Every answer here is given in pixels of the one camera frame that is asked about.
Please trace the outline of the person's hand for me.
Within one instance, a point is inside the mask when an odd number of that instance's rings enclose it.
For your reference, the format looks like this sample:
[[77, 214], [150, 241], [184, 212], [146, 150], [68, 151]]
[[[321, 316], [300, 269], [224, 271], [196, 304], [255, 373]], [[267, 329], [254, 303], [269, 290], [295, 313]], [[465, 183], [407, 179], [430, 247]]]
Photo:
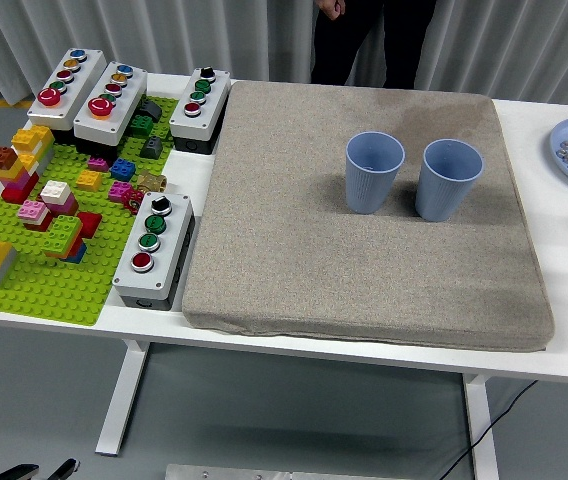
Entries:
[[335, 21], [346, 13], [344, 0], [315, 0], [315, 4], [330, 21]]

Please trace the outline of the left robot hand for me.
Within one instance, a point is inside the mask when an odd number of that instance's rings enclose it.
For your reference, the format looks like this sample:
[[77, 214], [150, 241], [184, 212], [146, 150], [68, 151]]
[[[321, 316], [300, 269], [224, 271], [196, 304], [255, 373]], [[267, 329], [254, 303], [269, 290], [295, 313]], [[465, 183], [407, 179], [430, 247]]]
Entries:
[[[64, 461], [48, 479], [64, 480], [68, 479], [75, 473], [80, 466], [80, 461], [75, 458], [69, 458]], [[32, 463], [22, 463], [15, 465], [8, 470], [0, 472], [0, 480], [28, 480], [33, 479], [39, 472], [40, 466]]]

